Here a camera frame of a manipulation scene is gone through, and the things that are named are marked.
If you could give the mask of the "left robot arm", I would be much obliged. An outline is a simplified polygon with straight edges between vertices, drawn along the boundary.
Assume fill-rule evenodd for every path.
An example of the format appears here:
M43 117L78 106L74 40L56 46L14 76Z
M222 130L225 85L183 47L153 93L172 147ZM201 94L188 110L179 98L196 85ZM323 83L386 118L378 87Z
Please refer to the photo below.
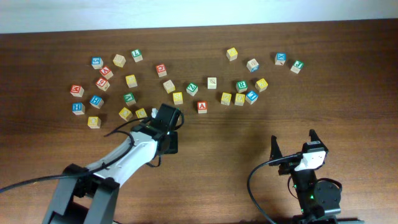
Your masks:
M114 223L120 188L142 166L178 151L177 130L183 113L162 104L154 117L142 118L116 149L102 159L80 167L70 164L62 173L44 223Z

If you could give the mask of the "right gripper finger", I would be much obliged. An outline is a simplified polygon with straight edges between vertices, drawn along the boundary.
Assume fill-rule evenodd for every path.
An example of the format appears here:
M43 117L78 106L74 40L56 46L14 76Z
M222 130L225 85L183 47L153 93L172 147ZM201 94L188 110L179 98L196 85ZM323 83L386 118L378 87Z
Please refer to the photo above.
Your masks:
M308 142L309 146L314 146L314 145L324 146L323 142L320 140L314 129L311 129L309 131L309 136L310 136L310 142Z
M270 153L270 161L274 161L270 163L270 166L278 166L280 165L281 161L277 161L278 159L281 159L283 157L279 145L277 143L277 137L272 135L271 136L271 153Z

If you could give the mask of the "yellow C block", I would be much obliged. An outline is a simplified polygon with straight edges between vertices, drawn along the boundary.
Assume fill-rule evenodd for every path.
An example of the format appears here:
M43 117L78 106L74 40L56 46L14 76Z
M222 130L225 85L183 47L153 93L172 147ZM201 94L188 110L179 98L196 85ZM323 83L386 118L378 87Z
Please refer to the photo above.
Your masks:
M140 109L136 110L135 114L136 114L137 118L139 118L139 119L148 117L144 108L140 108Z

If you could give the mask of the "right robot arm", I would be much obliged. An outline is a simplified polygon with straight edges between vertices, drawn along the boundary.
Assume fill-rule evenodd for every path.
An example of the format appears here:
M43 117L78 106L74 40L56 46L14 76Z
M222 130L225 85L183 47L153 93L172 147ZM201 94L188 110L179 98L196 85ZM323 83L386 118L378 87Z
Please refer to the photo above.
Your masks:
M309 131L310 141L302 150L290 156L283 156L277 137L271 137L271 166L278 166L279 175L290 175L297 199L302 210L292 218L293 223L364 223L357 218L338 219L341 213L342 184L329 178L317 178L315 171L325 164L328 148L315 130Z

